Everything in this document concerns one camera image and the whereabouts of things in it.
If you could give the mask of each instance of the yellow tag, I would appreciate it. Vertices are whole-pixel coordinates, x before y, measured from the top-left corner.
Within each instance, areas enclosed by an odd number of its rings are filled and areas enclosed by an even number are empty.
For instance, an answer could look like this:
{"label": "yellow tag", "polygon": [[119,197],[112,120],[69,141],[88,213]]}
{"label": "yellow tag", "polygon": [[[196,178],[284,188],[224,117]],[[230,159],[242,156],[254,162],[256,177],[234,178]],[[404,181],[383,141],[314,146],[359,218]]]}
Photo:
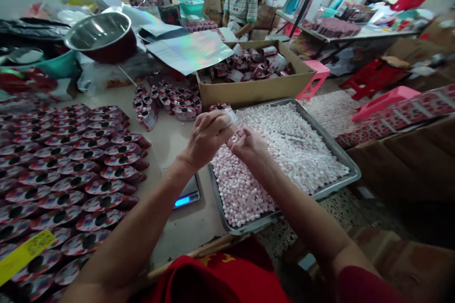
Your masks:
{"label": "yellow tag", "polygon": [[33,258],[47,249],[55,241],[55,236],[44,230],[30,238],[0,261],[0,286],[30,263]]}

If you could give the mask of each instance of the metal tray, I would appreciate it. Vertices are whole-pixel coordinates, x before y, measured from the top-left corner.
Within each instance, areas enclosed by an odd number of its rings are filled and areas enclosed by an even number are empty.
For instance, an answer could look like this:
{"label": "metal tray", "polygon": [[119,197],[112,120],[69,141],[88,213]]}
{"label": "metal tray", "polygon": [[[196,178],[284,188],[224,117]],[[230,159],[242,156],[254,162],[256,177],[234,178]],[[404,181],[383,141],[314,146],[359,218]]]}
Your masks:
{"label": "metal tray", "polygon": [[[295,99],[279,99],[276,101],[272,102],[267,102],[255,106],[250,106],[250,107],[259,107],[259,106],[264,106],[264,105],[270,105],[270,106],[278,106],[278,105],[285,105],[288,103],[293,103],[296,105],[297,112],[309,123],[309,125],[322,137],[322,141],[326,144],[330,152],[335,155],[338,159],[338,161],[345,166],[349,168],[349,174],[343,176],[342,178],[339,178],[337,181],[332,182],[331,184],[325,185],[323,188],[321,188],[318,192],[313,194],[311,197],[317,201],[320,201],[329,195],[331,195],[333,192],[338,191],[340,188],[343,188],[350,183],[353,183],[360,179],[361,173],[359,167],[354,163],[354,161],[346,154],[346,152],[340,147],[338,143],[335,142],[332,136],[329,135],[326,130],[321,127],[321,125],[316,122],[314,118],[311,117],[311,115],[302,107],[302,105],[296,101]],[[223,203],[221,202],[221,198],[219,196],[219,191],[218,191],[218,184],[217,184],[217,179],[215,177],[215,173],[213,172],[213,166],[209,164],[209,174],[210,174],[210,180],[212,182],[213,186],[213,191],[215,193],[215,200],[217,202],[218,206],[218,211],[219,215],[221,217],[221,221],[223,223],[224,228],[226,229],[227,232],[233,235],[243,235],[245,233],[250,233],[253,232],[257,229],[260,229],[264,225],[267,225],[274,219],[280,217],[282,215],[281,211],[275,211],[275,212],[268,212],[264,213],[261,215],[261,217],[253,222],[246,223],[240,227],[233,227],[229,225],[227,222],[226,218],[224,217],[224,211],[223,211]]]}

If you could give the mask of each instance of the person's left hand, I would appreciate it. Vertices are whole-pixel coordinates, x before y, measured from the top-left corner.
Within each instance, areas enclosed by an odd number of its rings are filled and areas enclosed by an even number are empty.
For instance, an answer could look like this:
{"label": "person's left hand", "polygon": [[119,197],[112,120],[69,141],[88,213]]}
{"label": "person's left hand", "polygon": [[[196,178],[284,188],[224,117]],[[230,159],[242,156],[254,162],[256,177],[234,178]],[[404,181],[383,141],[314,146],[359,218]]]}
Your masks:
{"label": "person's left hand", "polygon": [[194,122],[188,146],[178,158],[197,172],[213,159],[218,149],[236,130],[237,125],[224,110],[200,114]]}

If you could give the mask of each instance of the metal bowl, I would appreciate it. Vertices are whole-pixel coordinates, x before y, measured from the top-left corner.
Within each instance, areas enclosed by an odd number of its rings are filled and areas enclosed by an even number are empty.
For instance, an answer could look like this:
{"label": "metal bowl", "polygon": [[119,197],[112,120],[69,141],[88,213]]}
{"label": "metal bowl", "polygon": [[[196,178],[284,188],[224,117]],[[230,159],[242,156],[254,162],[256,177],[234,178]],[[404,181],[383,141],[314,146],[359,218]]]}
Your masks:
{"label": "metal bowl", "polygon": [[66,34],[65,44],[97,62],[119,63],[136,52],[131,19],[123,13],[102,13],[85,18]]}

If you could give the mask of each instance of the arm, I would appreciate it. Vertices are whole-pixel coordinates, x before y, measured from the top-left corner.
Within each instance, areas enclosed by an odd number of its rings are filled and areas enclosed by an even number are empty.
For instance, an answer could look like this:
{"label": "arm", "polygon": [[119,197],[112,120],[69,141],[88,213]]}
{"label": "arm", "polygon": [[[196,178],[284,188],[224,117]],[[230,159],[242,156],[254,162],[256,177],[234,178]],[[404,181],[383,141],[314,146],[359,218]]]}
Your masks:
{"label": "arm", "polygon": [[93,254],[61,302],[126,302],[148,264],[175,201],[191,177],[213,158],[235,130],[222,111],[204,113],[187,148]]}
{"label": "arm", "polygon": [[223,27],[227,27],[229,22],[229,13],[224,12],[223,14]]}
{"label": "arm", "polygon": [[236,38],[240,38],[241,36],[249,33],[251,30],[253,30],[254,27],[255,25],[253,23],[247,23],[245,26],[235,32]]}
{"label": "arm", "polygon": [[282,210],[298,237],[317,259],[326,278],[336,278],[349,265],[379,276],[337,221],[281,170],[260,135],[249,128],[245,128],[244,133],[239,142],[228,146]]}
{"label": "arm", "polygon": [[229,22],[229,0],[225,0],[224,1],[224,7],[223,7],[223,20],[222,20],[222,23],[223,23],[223,27],[227,27],[228,26],[228,22]]}

